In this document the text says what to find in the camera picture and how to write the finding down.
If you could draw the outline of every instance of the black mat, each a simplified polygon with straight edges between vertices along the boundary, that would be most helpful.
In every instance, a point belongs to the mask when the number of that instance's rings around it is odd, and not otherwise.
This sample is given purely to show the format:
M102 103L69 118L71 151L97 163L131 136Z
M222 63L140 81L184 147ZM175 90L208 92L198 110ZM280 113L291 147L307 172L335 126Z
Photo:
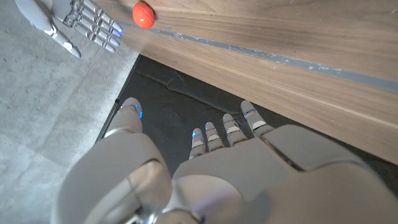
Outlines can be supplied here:
M116 108L129 97L135 97L140 101L144 111L143 133L155 142L171 174L189 157L193 129L201 128L204 131L205 123L211 121L221 138L226 140L222 122L225 113L233 116L247 137L253 137L240 111L242 98L143 56L137 59L132 68L108 121L117 111ZM295 124L310 129L258 105L254 106L265 121L275 128ZM103 137L107 127L108 122L98 139ZM398 195L398 166L329 136L326 137L361 157Z

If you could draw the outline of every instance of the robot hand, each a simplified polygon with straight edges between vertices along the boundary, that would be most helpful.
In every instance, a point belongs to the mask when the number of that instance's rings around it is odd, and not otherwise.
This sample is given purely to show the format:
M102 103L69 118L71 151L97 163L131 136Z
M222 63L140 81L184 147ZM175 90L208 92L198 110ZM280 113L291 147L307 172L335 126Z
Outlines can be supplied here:
M259 115L253 105L247 100L241 103L241 109L255 137L260 138L263 134L273 129L272 127L267 125L267 123ZM231 147L233 147L235 144L238 144L239 142L247 140L246 136L240 130L238 124L236 124L235 120L230 114L225 114L223 116L223 122L225 131L227 133L228 142ZM205 130L209 152L224 147L224 144L220 136L218 135L213 123L206 123ZM204 142L205 141L203 140L201 130L199 128L193 130L192 150L189 159L193 159L196 156L200 156L206 153L206 147Z
M58 30L52 17L110 52L115 52L115 47L120 45L118 39L121 38L122 27L91 0L52 0L48 6L42 1L16 0L16 4L33 26L51 36L75 57L81 57L80 51Z
M171 178L127 99L66 176L51 223L397 223L398 200L360 158L304 128L270 127L248 101L241 109L255 138L226 114L224 147L206 123L208 151L196 128Z

